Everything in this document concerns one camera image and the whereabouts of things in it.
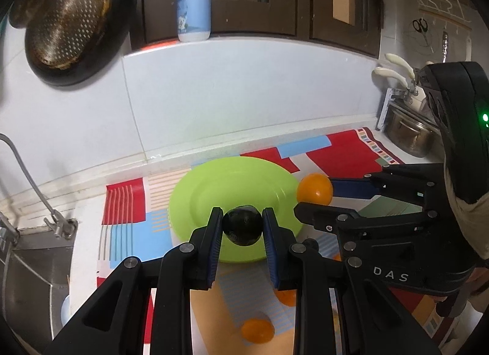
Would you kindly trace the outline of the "dark plum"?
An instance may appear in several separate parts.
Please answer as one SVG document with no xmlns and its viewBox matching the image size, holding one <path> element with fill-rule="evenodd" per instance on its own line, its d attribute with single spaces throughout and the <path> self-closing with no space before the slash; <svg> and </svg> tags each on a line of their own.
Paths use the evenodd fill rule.
<svg viewBox="0 0 489 355">
<path fill-rule="evenodd" d="M 263 233 L 262 215 L 252 205 L 242 205 L 228 211 L 221 223 L 228 239 L 241 247 L 254 245 Z"/>
</svg>

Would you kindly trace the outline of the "small orange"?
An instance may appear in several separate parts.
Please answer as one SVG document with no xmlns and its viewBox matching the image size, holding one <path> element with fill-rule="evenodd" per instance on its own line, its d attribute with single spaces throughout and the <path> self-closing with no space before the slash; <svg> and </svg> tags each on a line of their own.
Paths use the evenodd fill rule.
<svg viewBox="0 0 489 355">
<path fill-rule="evenodd" d="M 251 318 L 240 327 L 241 337 L 254 344 L 270 342 L 275 336 L 274 325 L 265 319 Z"/>
</svg>

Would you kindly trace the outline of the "steel stock pot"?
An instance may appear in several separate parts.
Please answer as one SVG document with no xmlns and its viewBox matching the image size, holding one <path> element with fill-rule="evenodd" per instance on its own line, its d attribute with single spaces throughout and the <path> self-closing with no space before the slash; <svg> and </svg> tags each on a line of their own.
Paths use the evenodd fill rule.
<svg viewBox="0 0 489 355">
<path fill-rule="evenodd" d="M 432 126 L 395 104 L 388 108 L 384 132 L 399 149 L 418 158 L 427 156 L 440 140 Z"/>
</svg>

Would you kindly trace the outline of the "steel double sink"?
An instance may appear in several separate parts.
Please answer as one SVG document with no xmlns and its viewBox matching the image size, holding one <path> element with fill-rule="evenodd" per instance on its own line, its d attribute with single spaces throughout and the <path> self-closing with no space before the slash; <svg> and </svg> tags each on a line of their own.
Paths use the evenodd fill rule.
<svg viewBox="0 0 489 355">
<path fill-rule="evenodd" d="M 43 353 L 63 327 L 74 243 L 48 231 L 28 233 L 1 255 L 2 316 L 36 353 Z"/>
</svg>

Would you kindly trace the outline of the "white dish rack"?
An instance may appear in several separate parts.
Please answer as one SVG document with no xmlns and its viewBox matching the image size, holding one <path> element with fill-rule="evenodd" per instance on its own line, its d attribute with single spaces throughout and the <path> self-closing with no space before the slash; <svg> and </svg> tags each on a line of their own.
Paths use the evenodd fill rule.
<svg viewBox="0 0 489 355">
<path fill-rule="evenodd" d="M 385 91 L 385 96 L 384 96 L 384 101 L 382 102 L 381 105 L 381 112 L 378 117 L 375 130 L 379 132 L 384 131 L 385 123 L 386 123 L 386 118 L 387 114 L 389 111 L 389 106 L 391 102 L 396 101 L 397 99 L 403 99 L 404 98 L 405 91 L 404 90 L 399 90 L 399 89 L 393 89 L 393 88 L 388 88 Z"/>
</svg>

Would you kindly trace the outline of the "colourful patterned tablecloth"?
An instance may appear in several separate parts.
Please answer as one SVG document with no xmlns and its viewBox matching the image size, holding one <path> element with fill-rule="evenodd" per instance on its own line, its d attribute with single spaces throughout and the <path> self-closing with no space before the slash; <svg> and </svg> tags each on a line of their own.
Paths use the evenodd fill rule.
<svg viewBox="0 0 489 355">
<path fill-rule="evenodd" d="M 189 354 L 192 291 L 208 291 L 217 271 L 226 212 L 216 205 L 187 243 L 150 261 L 128 256 L 83 309 L 87 337 L 78 353 Z M 259 214 L 271 282 L 297 293 L 294 352 L 330 354 L 334 328 L 348 354 L 436 354 L 438 346 L 389 289 L 367 276 L 365 259 L 333 261 L 279 225 L 271 208 Z"/>
</svg>

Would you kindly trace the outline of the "green plate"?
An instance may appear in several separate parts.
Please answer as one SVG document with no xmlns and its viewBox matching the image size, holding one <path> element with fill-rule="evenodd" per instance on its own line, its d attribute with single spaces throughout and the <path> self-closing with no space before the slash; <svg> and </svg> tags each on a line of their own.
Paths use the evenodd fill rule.
<svg viewBox="0 0 489 355">
<path fill-rule="evenodd" d="M 247 156 L 207 161 L 177 183 L 169 201 L 169 222 L 187 242 L 195 229 L 208 223 L 214 207 L 226 213 L 251 205 L 258 211 L 273 209 L 278 225 L 297 235 L 302 229 L 293 213 L 297 187 L 296 177 L 270 161 Z"/>
</svg>

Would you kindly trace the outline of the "thin gooseneck faucet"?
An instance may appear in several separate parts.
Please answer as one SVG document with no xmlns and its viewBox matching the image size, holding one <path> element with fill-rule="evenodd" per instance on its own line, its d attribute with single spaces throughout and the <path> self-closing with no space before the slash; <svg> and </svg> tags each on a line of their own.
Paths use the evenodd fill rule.
<svg viewBox="0 0 489 355">
<path fill-rule="evenodd" d="M 40 199 L 40 201 L 44 204 L 44 206 L 47 208 L 47 210 L 50 212 L 50 217 L 51 219 L 44 218 L 44 223 L 48 226 L 48 228 L 53 231 L 54 235 L 56 237 L 63 238 L 65 240 L 71 240 L 78 229 L 78 221 L 76 218 L 66 218 L 60 211 L 57 209 L 54 209 L 50 203 L 48 202 L 47 198 L 42 194 L 40 189 L 38 188 L 36 182 L 33 180 L 31 177 L 31 174 L 29 173 L 27 167 L 25 166 L 22 157 L 20 156 L 20 153 L 18 152 L 16 146 L 14 145 L 13 141 L 5 134 L 1 133 L 0 134 L 1 141 L 4 142 L 12 151 L 13 155 L 16 158 L 16 161 L 27 179 L 28 183 L 32 187 L 32 189 L 35 191 L 37 197 Z"/>
</svg>

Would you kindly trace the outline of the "blue soap pump bottle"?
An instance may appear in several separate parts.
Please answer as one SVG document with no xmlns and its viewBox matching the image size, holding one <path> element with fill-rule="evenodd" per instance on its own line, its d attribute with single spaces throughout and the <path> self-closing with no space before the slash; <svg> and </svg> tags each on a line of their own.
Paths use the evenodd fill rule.
<svg viewBox="0 0 489 355">
<path fill-rule="evenodd" d="M 211 0 L 177 0 L 177 37 L 201 42 L 211 34 Z"/>
</svg>

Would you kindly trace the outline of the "black frying pan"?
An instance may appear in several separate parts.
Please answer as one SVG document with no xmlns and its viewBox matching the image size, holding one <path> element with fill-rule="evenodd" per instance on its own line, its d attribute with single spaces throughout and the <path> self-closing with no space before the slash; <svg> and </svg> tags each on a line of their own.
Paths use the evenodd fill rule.
<svg viewBox="0 0 489 355">
<path fill-rule="evenodd" d="M 96 75 L 119 52 L 137 0 L 51 0 L 27 26 L 27 62 L 43 82 L 79 84 Z"/>
</svg>

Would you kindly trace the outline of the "small brass saucepan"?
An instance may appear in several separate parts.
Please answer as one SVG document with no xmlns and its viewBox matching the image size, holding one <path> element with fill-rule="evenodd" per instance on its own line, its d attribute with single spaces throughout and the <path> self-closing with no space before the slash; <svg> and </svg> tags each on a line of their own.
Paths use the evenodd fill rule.
<svg viewBox="0 0 489 355">
<path fill-rule="evenodd" d="M 16 29 L 27 28 L 48 9 L 50 0 L 14 0 L 8 20 Z"/>
</svg>

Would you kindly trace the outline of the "black scissors on wall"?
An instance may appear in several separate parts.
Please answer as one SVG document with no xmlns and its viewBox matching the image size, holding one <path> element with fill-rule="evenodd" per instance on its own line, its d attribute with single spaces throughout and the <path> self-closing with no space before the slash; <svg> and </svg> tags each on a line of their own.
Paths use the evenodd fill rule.
<svg viewBox="0 0 489 355">
<path fill-rule="evenodd" d="M 414 19 L 412 21 L 412 27 L 417 33 L 419 33 L 423 37 L 425 45 L 430 49 L 431 53 L 433 53 L 433 47 L 431 46 L 431 43 L 427 37 L 428 23 L 426 22 L 426 20 L 422 17 L 420 17 L 419 19 Z"/>
</svg>

